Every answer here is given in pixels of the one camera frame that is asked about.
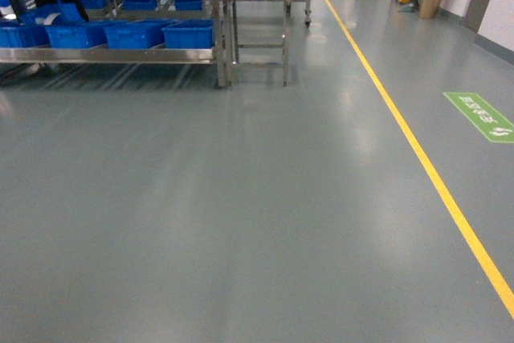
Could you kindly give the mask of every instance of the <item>yellow floor line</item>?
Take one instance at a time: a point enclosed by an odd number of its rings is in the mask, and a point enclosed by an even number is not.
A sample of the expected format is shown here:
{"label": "yellow floor line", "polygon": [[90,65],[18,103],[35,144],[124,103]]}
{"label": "yellow floor line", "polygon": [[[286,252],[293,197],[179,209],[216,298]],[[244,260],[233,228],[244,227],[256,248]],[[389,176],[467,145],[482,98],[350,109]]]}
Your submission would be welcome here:
{"label": "yellow floor line", "polygon": [[327,3],[328,8],[332,11],[334,17],[339,23],[339,26],[345,33],[346,38],[353,47],[353,50],[361,60],[362,65],[368,72],[369,77],[375,84],[375,87],[377,88],[378,92],[380,92],[380,95],[384,99],[385,104],[393,114],[394,119],[397,121],[398,125],[402,129],[403,134],[410,143],[410,146],[412,146],[412,149],[416,153],[416,156],[418,156],[419,161],[422,163],[423,168],[425,168],[428,177],[434,184],[434,187],[438,191],[439,196],[444,202],[444,205],[447,207],[448,211],[451,214],[451,217],[455,221],[455,224],[459,228],[463,237],[466,239],[467,245],[475,255],[480,266],[487,275],[489,281],[491,281],[492,286],[498,293],[498,296],[500,297],[501,301],[504,303],[505,308],[511,314],[511,318],[514,319],[514,293],[512,293],[512,290],[510,289],[507,282],[501,275],[500,270],[496,267],[495,263],[491,259],[491,256],[489,256],[489,254],[483,247],[478,236],[473,231],[473,228],[471,228],[471,225],[466,220],[466,217],[460,210],[459,206],[457,205],[457,202],[455,202],[454,198],[451,196],[451,193],[445,185],[444,181],[441,179],[434,165],[432,164],[432,162],[426,155],[425,151],[419,144],[418,140],[416,139],[416,136],[412,133],[412,130],[410,130],[409,125],[406,123],[405,119],[403,118],[402,114],[394,104],[390,95],[387,93],[386,89],[384,88],[384,85],[378,79],[377,74],[369,65],[368,60],[366,59],[364,54],[362,54],[361,49],[353,39],[352,35],[349,33],[348,28],[346,28],[345,24],[337,14],[332,3],[329,0],[325,0],[325,2]]}

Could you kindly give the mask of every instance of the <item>gray epoxy floor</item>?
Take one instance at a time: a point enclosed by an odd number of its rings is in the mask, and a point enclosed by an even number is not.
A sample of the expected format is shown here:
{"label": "gray epoxy floor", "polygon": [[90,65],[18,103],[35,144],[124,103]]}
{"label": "gray epoxy floor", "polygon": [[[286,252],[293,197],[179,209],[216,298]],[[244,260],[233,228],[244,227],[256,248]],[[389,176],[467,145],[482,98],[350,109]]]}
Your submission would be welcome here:
{"label": "gray epoxy floor", "polygon": [[[514,68],[392,0],[331,2],[512,286],[514,147],[442,92],[512,120]],[[276,6],[239,9],[256,23]],[[512,342],[334,17],[313,9],[307,31],[295,7],[287,88],[249,71],[215,90],[199,66],[2,82],[2,342]]]}

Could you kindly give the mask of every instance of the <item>white arrow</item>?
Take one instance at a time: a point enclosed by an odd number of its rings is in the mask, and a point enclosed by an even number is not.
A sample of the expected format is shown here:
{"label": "white arrow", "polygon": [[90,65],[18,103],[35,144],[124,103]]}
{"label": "white arrow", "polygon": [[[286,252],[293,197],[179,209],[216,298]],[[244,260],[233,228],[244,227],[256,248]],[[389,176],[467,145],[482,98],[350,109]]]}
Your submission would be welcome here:
{"label": "white arrow", "polygon": [[504,129],[504,128],[494,128],[492,132],[489,132],[493,136],[502,137],[502,136],[508,136],[510,133],[512,133],[511,129]]}

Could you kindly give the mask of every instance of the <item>stainless steel shelf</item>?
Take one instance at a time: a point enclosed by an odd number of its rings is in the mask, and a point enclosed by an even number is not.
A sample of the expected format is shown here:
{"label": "stainless steel shelf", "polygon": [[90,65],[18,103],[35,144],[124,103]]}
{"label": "stainless steel shelf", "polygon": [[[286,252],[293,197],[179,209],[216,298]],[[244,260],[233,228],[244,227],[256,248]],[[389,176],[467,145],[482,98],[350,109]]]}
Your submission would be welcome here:
{"label": "stainless steel shelf", "polygon": [[214,48],[169,50],[59,49],[49,47],[0,48],[3,63],[200,63],[216,62]]}

